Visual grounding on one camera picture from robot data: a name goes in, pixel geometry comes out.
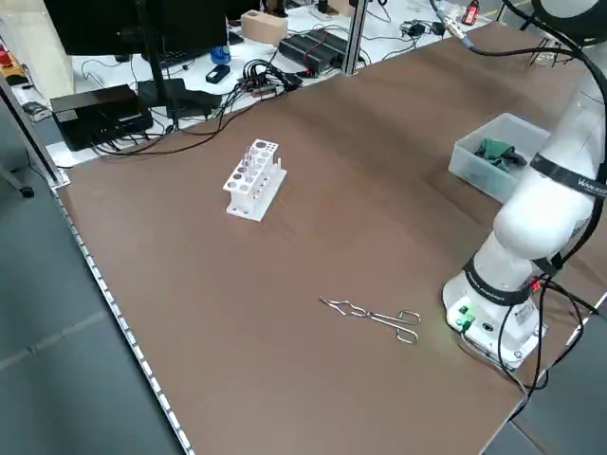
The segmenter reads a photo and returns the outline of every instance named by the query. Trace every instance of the red object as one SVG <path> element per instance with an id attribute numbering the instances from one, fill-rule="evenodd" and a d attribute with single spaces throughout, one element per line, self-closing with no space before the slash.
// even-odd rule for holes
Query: red object
<path id="1" fill-rule="evenodd" d="M 0 65 L 4 68 L 12 66 L 10 55 L 6 50 L 0 50 Z"/>
<path id="2" fill-rule="evenodd" d="M 538 292 L 538 290 L 540 289 L 540 280 L 536 280 L 535 282 L 533 282 L 531 284 L 531 291 L 532 292 Z"/>
<path id="3" fill-rule="evenodd" d="M 462 24 L 466 26 L 473 26 L 480 10 L 481 6 L 478 3 L 478 0 L 472 0 L 466 8 L 466 12 L 462 16 Z"/>

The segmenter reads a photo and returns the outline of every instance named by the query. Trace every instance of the white desk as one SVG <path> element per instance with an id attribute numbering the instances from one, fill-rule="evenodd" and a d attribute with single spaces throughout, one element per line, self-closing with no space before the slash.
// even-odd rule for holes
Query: white desk
<path id="1" fill-rule="evenodd" d="M 300 32 L 310 30 L 315 27 L 326 27 L 330 25 L 344 27 L 346 30 L 342 31 L 339 29 L 330 29 L 331 33 L 334 33 L 344 39 L 347 39 L 350 26 L 350 18 L 344 16 L 336 16 L 328 22 L 321 22 L 318 18 L 310 14 L 310 9 L 313 7 L 300 7 L 296 9 L 290 9 L 288 11 L 288 26 L 291 32 Z M 442 2 L 442 8 L 449 10 L 453 7 L 447 2 Z M 378 20 L 376 17 L 367 14 L 364 25 L 364 36 L 361 47 L 366 53 L 362 53 L 367 58 L 367 55 L 371 58 L 373 64 L 381 61 L 381 59 L 388 53 L 393 51 L 399 51 L 405 49 L 411 45 L 411 43 L 405 43 L 403 41 L 396 40 L 394 38 L 401 37 L 400 24 L 404 21 L 412 21 L 414 19 L 435 21 L 436 16 L 434 11 L 430 7 L 427 0 L 391 0 L 388 2 L 386 7 L 392 18 L 391 23 L 385 23 Z M 369 11 L 378 17 L 385 17 L 385 12 L 381 7 L 374 2 L 370 4 Z M 479 27 L 489 22 L 489 20 L 479 17 L 477 23 L 470 28 Z M 393 39 L 381 39 L 381 37 L 388 37 Z M 418 42 L 417 47 L 426 46 L 428 44 L 439 41 L 440 38 L 435 35 L 426 34 L 422 36 Z M 205 81 L 205 76 L 213 68 L 214 64 L 211 61 L 209 55 L 204 55 L 194 61 L 190 69 L 187 71 L 182 70 L 180 66 L 171 68 L 171 74 L 176 78 L 182 78 L 185 81 L 186 87 L 190 90 L 204 90 L 213 94 L 227 94 L 232 90 L 238 78 L 242 77 L 243 66 L 250 60 L 261 58 L 268 60 L 272 54 L 274 54 L 275 47 L 272 45 L 265 45 L 251 40 L 245 40 L 240 45 L 234 45 L 231 47 L 231 62 L 230 74 L 218 84 L 210 84 Z M 87 60 L 95 59 L 103 64 L 116 65 L 116 60 L 113 56 L 102 56 L 102 57 L 73 57 L 73 69 L 74 79 L 76 82 L 77 92 L 86 92 L 90 90 L 96 90 L 100 88 L 100 84 L 104 87 L 121 85 L 124 83 L 133 83 L 135 77 L 138 81 L 145 81 L 152 79 L 152 71 L 150 65 L 145 62 L 140 55 L 136 55 L 131 63 L 124 63 L 118 66 L 107 67 L 96 62 L 88 62 L 82 68 L 83 63 Z M 280 53 L 276 54 L 273 63 L 281 68 L 285 72 L 302 71 L 305 68 L 299 64 L 287 59 Z M 83 73 L 91 73 L 91 76 L 85 80 Z M 304 85 L 310 83 L 320 82 L 327 79 L 335 74 L 339 74 L 339 71 L 333 71 L 327 76 L 320 77 L 318 79 L 304 80 Z M 251 96 L 244 96 L 234 104 L 234 110 L 246 107 L 256 102 L 257 99 Z M 148 130 L 148 133 L 160 133 L 162 128 L 159 124 L 168 126 L 171 121 L 164 116 L 166 114 L 164 108 L 154 109 L 154 118 L 157 120 L 153 128 Z M 185 128 L 196 124 L 198 121 L 203 121 L 204 118 L 197 118 L 196 120 L 181 120 L 179 122 L 180 127 Z M 124 147 L 132 144 L 127 142 L 122 143 Z M 47 147 L 50 155 L 55 160 L 56 164 L 64 167 L 71 167 L 75 164 L 93 159 L 98 155 L 90 149 L 81 150 L 78 152 L 70 151 L 63 142 L 52 144 Z"/>

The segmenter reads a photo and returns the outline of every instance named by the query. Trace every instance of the metal tongs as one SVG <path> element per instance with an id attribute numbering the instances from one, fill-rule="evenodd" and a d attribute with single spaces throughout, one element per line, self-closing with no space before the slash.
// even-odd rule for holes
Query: metal tongs
<path id="1" fill-rule="evenodd" d="M 319 297 L 319 300 L 322 303 L 329 305 L 331 308 L 339 311 L 343 316 L 356 316 L 359 318 L 369 318 L 374 320 L 375 322 L 380 322 L 382 324 L 388 325 L 396 329 L 396 337 L 399 341 L 408 344 L 416 344 L 418 340 L 417 333 L 411 329 L 403 327 L 402 324 L 406 325 L 417 325 L 421 322 L 421 317 L 414 313 L 413 311 L 401 310 L 398 315 L 398 318 L 393 318 L 391 316 L 381 315 L 380 313 L 374 313 L 373 311 L 365 310 L 364 308 L 360 308 L 359 306 L 355 306 L 350 303 L 348 300 L 330 300 L 325 299 L 324 297 Z"/>

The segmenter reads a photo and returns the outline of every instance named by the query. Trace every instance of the keyboard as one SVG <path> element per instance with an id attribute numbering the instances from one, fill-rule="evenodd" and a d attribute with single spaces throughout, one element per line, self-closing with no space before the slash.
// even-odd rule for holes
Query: keyboard
<path id="1" fill-rule="evenodd" d="M 245 40 L 241 36 L 231 31 L 228 33 L 228 41 L 230 42 L 230 46 L 234 46 L 242 43 Z M 207 53 L 209 53 L 208 50 L 172 50 L 166 54 L 160 54 L 158 56 L 160 58 L 160 68 L 167 69 L 179 64 L 188 64 L 192 60 L 195 60 Z M 143 55 L 142 57 L 147 62 L 147 55 Z"/>

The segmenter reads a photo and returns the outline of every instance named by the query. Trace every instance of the blue object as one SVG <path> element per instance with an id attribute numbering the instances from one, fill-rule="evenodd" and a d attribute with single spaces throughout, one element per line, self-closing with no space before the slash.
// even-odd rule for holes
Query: blue object
<path id="1" fill-rule="evenodd" d="M 228 64 L 231 60 L 230 45 L 217 45 L 211 49 L 211 60 L 214 64 Z"/>

